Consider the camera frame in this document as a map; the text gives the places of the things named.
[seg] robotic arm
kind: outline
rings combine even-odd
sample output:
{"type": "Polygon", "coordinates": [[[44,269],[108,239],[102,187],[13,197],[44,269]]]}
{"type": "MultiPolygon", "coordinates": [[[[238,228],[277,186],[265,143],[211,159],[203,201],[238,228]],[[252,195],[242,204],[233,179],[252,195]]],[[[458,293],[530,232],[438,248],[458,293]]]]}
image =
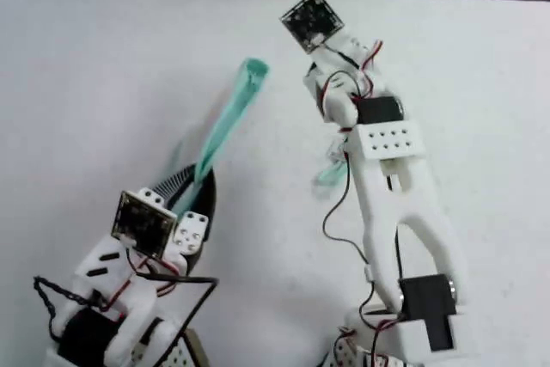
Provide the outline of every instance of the robotic arm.
{"type": "Polygon", "coordinates": [[[192,183],[193,166],[153,189],[122,192],[111,234],[78,266],[70,290],[35,278],[54,341],[45,367],[151,367],[166,360],[208,365],[198,336],[187,326],[217,285],[216,278],[189,275],[214,215],[213,170],[190,210],[178,217],[171,208],[192,183]],[[159,305],[159,297],[179,283],[209,285],[186,318],[169,315],[159,305]],[[43,286],[67,298],[58,314],[43,286]]]}
{"type": "Polygon", "coordinates": [[[438,202],[420,129],[374,66],[382,43],[362,46],[325,0],[302,0],[281,21],[314,61],[304,83],[321,116],[347,134],[364,221],[365,275],[386,306],[354,309],[340,335],[344,360],[335,343],[324,365],[371,365],[375,354],[366,349],[374,342],[386,364],[388,356],[424,364],[471,352],[464,257],[438,202]],[[403,224],[431,253],[436,275],[400,278],[394,237],[403,224]]]}

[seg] white surface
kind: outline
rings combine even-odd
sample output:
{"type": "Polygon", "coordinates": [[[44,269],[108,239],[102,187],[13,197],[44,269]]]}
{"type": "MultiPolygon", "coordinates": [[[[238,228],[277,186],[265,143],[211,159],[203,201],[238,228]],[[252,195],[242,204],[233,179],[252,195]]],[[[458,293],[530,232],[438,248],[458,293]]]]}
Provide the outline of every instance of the white surface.
{"type": "Polygon", "coordinates": [[[422,133],[413,120],[361,125],[357,134],[365,159],[394,159],[425,152],[422,133]]]}
{"type": "MultiPolygon", "coordinates": [[[[297,1],[0,0],[2,365],[44,356],[32,276],[68,285],[110,230],[120,191],[161,178],[182,137],[193,159],[202,119],[246,56],[272,71],[216,165],[216,216],[194,273],[221,284],[192,325],[213,366],[321,360],[368,287],[349,246],[321,237],[342,188],[311,192],[334,126],[278,21],[297,1]]],[[[376,61],[420,123],[465,247],[483,353],[443,365],[550,364],[550,5],[328,2],[365,44],[384,39],[376,61]]],[[[361,225],[352,191],[329,230],[359,241],[361,225]]],[[[431,263],[408,235],[413,275],[431,263]]]]}

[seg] white plastic part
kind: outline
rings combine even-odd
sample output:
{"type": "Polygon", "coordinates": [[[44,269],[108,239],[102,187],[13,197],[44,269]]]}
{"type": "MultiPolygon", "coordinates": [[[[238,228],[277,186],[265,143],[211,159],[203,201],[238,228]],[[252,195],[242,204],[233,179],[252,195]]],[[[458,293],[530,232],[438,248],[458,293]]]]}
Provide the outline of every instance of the white plastic part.
{"type": "Polygon", "coordinates": [[[200,250],[207,227],[206,215],[193,211],[185,213],[174,233],[174,243],[180,246],[182,254],[194,255],[200,250]]]}
{"type": "Polygon", "coordinates": [[[356,125],[355,129],[366,159],[394,159],[424,154],[419,127],[411,120],[356,125]]]}
{"type": "Polygon", "coordinates": [[[103,359],[106,367],[120,367],[131,362],[131,351],[156,317],[156,289],[148,280],[134,277],[119,297],[126,318],[109,343],[103,359]]]}
{"type": "Polygon", "coordinates": [[[164,198],[149,188],[141,188],[137,191],[138,197],[150,205],[164,206],[164,198]]]}
{"type": "Polygon", "coordinates": [[[455,283],[458,304],[468,303],[466,263],[460,243],[443,213],[435,184],[422,156],[394,161],[401,191],[388,188],[379,159],[364,154],[362,125],[348,135],[348,152],[364,220],[364,249],[376,281],[376,292],[393,311],[401,306],[399,274],[394,263],[395,229],[406,224],[431,253],[437,271],[455,283]]]}
{"type": "MultiPolygon", "coordinates": [[[[364,309],[365,313],[372,308],[364,309]]],[[[454,348],[433,352],[430,348],[428,334],[423,320],[401,321],[379,334],[376,341],[376,353],[387,354],[409,364],[429,364],[449,358],[464,357],[476,351],[475,334],[468,320],[468,313],[458,306],[456,315],[449,316],[449,326],[453,337],[454,348]]],[[[376,326],[380,321],[395,318],[395,315],[367,315],[364,319],[376,326]]],[[[370,350],[374,330],[366,327],[355,308],[346,316],[345,323],[356,330],[355,340],[358,346],[370,350]]]]}
{"type": "MultiPolygon", "coordinates": [[[[354,92],[353,87],[344,82],[328,83],[323,90],[328,77],[338,70],[349,72],[357,79],[353,64],[338,52],[360,67],[365,66],[365,73],[373,84],[373,96],[393,95],[392,91],[386,90],[386,83],[372,61],[364,64],[372,51],[361,46],[344,29],[329,38],[326,44],[329,47],[318,47],[310,54],[315,66],[304,77],[304,83],[316,99],[326,122],[336,122],[342,128],[353,127],[346,148],[364,220],[364,251],[370,261],[365,269],[366,278],[374,280],[382,301],[398,313],[401,292],[394,236],[398,225],[406,225],[424,243],[437,271],[452,280],[456,288],[458,314],[449,317],[452,350],[432,352],[423,321],[401,322],[384,331],[377,348],[382,353],[414,364],[467,354],[472,349],[473,335],[468,327],[466,263],[458,239],[438,202],[435,184],[424,158],[425,147],[420,131],[410,120],[356,125],[357,109],[349,96],[354,92]],[[392,181],[391,190],[388,176],[392,181]]],[[[370,85],[358,85],[361,96],[370,92],[370,85]]],[[[357,342],[369,348],[374,331],[361,322],[356,309],[346,325],[357,329],[357,342]]]]}
{"type": "Polygon", "coordinates": [[[186,212],[170,237],[162,259],[177,266],[180,274],[186,274],[186,256],[195,255],[200,251],[207,227],[206,215],[193,211],[186,212]]]}
{"type": "Polygon", "coordinates": [[[178,340],[178,345],[170,352],[166,361],[161,364],[161,367],[196,367],[189,349],[182,338],[178,340]]]}
{"type": "MultiPolygon", "coordinates": [[[[171,321],[162,321],[153,330],[150,336],[149,344],[147,346],[137,345],[132,351],[132,359],[135,367],[151,367],[162,357],[164,352],[174,341],[179,328],[175,323],[171,321]]],[[[189,357],[186,358],[186,367],[189,364],[189,357]]]]}
{"type": "MultiPolygon", "coordinates": [[[[70,290],[85,298],[89,298],[92,291],[96,290],[109,299],[131,276],[125,251],[118,240],[104,235],[76,269],[70,290]],[[92,275],[97,271],[107,272],[92,275]]],[[[67,323],[80,309],[81,305],[67,301],[53,320],[53,332],[57,336],[63,335],[67,323]]]]}
{"type": "MultiPolygon", "coordinates": [[[[357,335],[339,339],[336,346],[334,341],[338,336],[331,340],[331,345],[327,350],[327,358],[322,367],[370,367],[370,349],[364,349],[357,343],[357,335]]],[[[376,352],[375,367],[403,367],[405,364],[399,359],[385,355],[383,352],[376,352]]]]}

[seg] red wire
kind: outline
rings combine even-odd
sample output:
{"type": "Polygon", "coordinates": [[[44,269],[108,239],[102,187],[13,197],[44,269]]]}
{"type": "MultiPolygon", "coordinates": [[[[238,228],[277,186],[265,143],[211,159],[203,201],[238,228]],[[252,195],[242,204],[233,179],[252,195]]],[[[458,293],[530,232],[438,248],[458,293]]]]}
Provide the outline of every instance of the red wire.
{"type": "Polygon", "coordinates": [[[364,60],[363,64],[361,65],[361,70],[364,70],[364,68],[367,67],[367,64],[375,58],[376,54],[380,51],[380,49],[382,49],[383,44],[384,42],[382,40],[378,40],[378,45],[375,46],[375,50],[364,60]]]}
{"type": "MultiPolygon", "coordinates": [[[[141,268],[142,266],[145,265],[146,262],[147,262],[147,259],[141,261],[141,263],[137,266],[137,268],[141,268]]],[[[113,306],[113,304],[116,303],[116,301],[119,299],[120,295],[125,291],[125,289],[128,288],[128,285],[130,285],[130,279],[127,279],[122,284],[122,286],[119,288],[119,290],[114,293],[114,295],[111,297],[111,299],[109,300],[107,305],[105,307],[103,307],[101,309],[101,311],[103,311],[103,312],[108,311],[113,306]]]]}
{"type": "MultiPolygon", "coordinates": [[[[375,353],[375,349],[376,349],[376,340],[378,339],[378,335],[384,331],[384,330],[388,330],[389,328],[393,327],[395,324],[397,324],[399,322],[398,319],[394,319],[394,320],[382,320],[378,323],[378,326],[376,326],[376,331],[375,331],[375,336],[374,338],[372,339],[372,348],[370,349],[370,366],[371,367],[375,367],[375,361],[376,361],[376,353],[375,353]]],[[[384,363],[384,367],[388,367],[388,363],[389,363],[389,358],[388,356],[383,356],[385,357],[385,363],[384,363]]]]}

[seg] black wire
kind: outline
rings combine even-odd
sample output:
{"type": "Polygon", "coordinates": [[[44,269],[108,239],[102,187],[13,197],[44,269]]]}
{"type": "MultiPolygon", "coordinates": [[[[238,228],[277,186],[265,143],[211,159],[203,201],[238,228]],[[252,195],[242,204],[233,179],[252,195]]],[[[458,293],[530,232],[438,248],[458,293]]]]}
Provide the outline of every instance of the black wire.
{"type": "Polygon", "coordinates": [[[348,64],[350,64],[351,66],[353,66],[355,69],[359,69],[359,64],[358,64],[355,60],[353,60],[352,58],[350,58],[349,56],[345,55],[345,54],[342,53],[341,51],[337,51],[336,49],[333,49],[333,48],[330,47],[329,45],[324,45],[324,47],[325,47],[328,51],[338,54],[341,58],[343,58],[348,64]]]}
{"type": "Polygon", "coordinates": [[[399,270],[399,279],[403,279],[403,263],[401,262],[401,251],[399,248],[399,232],[395,229],[395,255],[397,257],[397,268],[399,270]]]}
{"type": "Polygon", "coordinates": [[[179,337],[186,331],[187,326],[197,314],[197,312],[202,307],[203,303],[206,301],[206,299],[210,296],[210,294],[216,289],[219,279],[214,277],[188,277],[188,276],[181,276],[181,275],[170,275],[170,274],[160,274],[160,273],[146,273],[146,272],[139,272],[136,266],[131,262],[130,259],[130,250],[126,249],[126,258],[128,259],[128,264],[130,264],[131,269],[136,273],[138,277],[148,279],[149,281],[165,281],[165,282],[172,282],[176,284],[209,284],[206,291],[203,293],[201,298],[197,301],[197,303],[194,305],[192,310],[187,315],[187,318],[183,321],[183,324],[181,326],[180,331],[175,336],[174,341],[172,344],[167,348],[167,350],[164,352],[162,357],[159,358],[159,361],[155,364],[154,367],[158,367],[163,363],[163,360],[166,358],[166,356],[172,351],[172,347],[175,345],[179,337]]]}
{"type": "Polygon", "coordinates": [[[372,300],[372,297],[375,295],[375,282],[374,281],[370,281],[370,294],[369,296],[367,297],[366,300],[364,300],[361,305],[359,306],[359,317],[361,318],[361,321],[363,322],[363,324],[365,326],[367,326],[368,328],[372,329],[372,330],[376,330],[376,327],[373,326],[372,324],[370,324],[368,321],[366,321],[364,319],[364,314],[363,314],[363,309],[364,307],[370,302],[370,300],[372,300]]]}
{"type": "Polygon", "coordinates": [[[366,265],[368,265],[369,261],[367,260],[367,257],[365,257],[365,255],[363,254],[363,251],[361,251],[361,248],[359,248],[359,246],[355,242],[353,242],[351,240],[348,240],[347,238],[338,238],[336,236],[332,236],[332,235],[329,235],[327,233],[327,221],[328,221],[328,219],[330,218],[331,215],[333,215],[333,213],[337,210],[337,208],[342,205],[342,203],[344,202],[345,197],[347,196],[347,193],[350,191],[350,175],[351,175],[350,174],[350,158],[346,153],[345,153],[345,163],[347,165],[347,179],[346,179],[346,182],[345,182],[344,193],[342,194],[342,197],[336,203],[336,205],[331,208],[331,210],[326,214],[325,218],[323,219],[322,231],[323,231],[323,235],[326,238],[328,238],[329,240],[338,241],[338,242],[347,242],[348,244],[351,244],[357,250],[357,252],[361,256],[361,259],[363,260],[363,262],[366,265]]]}
{"type": "Polygon", "coordinates": [[[167,199],[166,201],[167,210],[172,210],[172,208],[174,208],[174,205],[176,205],[178,200],[181,198],[181,195],[183,195],[183,193],[187,190],[187,188],[193,183],[195,166],[192,165],[191,167],[186,167],[186,169],[187,168],[192,168],[190,170],[190,174],[186,176],[186,178],[181,183],[180,187],[178,187],[178,189],[175,191],[174,195],[172,195],[172,197],[167,199]]]}
{"type": "Polygon", "coordinates": [[[333,357],[334,357],[334,362],[336,363],[336,365],[340,365],[340,362],[338,361],[338,355],[336,354],[336,347],[337,347],[339,341],[341,339],[344,339],[346,337],[349,337],[349,336],[353,335],[354,333],[355,332],[353,330],[351,330],[351,331],[341,331],[339,336],[334,341],[334,344],[333,344],[333,357]]]}
{"type": "MultiPolygon", "coordinates": [[[[392,186],[392,179],[389,175],[386,177],[386,180],[388,181],[389,190],[393,191],[394,189],[392,186]]],[[[403,279],[403,262],[401,260],[401,251],[399,248],[399,231],[397,230],[397,228],[395,229],[395,257],[397,258],[397,269],[399,271],[399,279],[403,279]]]]}
{"type": "Polygon", "coordinates": [[[353,77],[350,72],[346,72],[345,70],[336,70],[335,72],[330,74],[330,76],[328,77],[326,82],[330,81],[333,76],[338,75],[339,73],[343,73],[343,74],[347,75],[353,81],[353,83],[355,84],[355,88],[357,89],[357,93],[352,94],[352,95],[356,95],[358,98],[360,98],[361,97],[361,88],[359,88],[358,81],[355,80],[355,77],[353,77]]]}
{"type": "Polygon", "coordinates": [[[51,289],[54,292],[57,292],[59,295],[65,297],[68,300],[74,301],[80,305],[85,305],[88,307],[95,307],[98,309],[105,309],[106,307],[101,305],[100,303],[89,300],[87,298],[84,298],[82,296],[79,296],[78,294],[75,294],[72,291],[66,290],[63,287],[60,287],[59,285],[53,283],[52,281],[47,280],[46,278],[37,276],[34,277],[33,287],[38,292],[38,295],[44,302],[44,305],[46,306],[46,309],[48,311],[48,314],[50,315],[50,320],[48,321],[48,331],[50,332],[50,337],[56,342],[59,342],[61,339],[53,333],[53,319],[56,316],[56,309],[55,306],[50,301],[50,298],[46,294],[46,292],[42,289],[41,285],[44,285],[45,287],[51,289]]]}

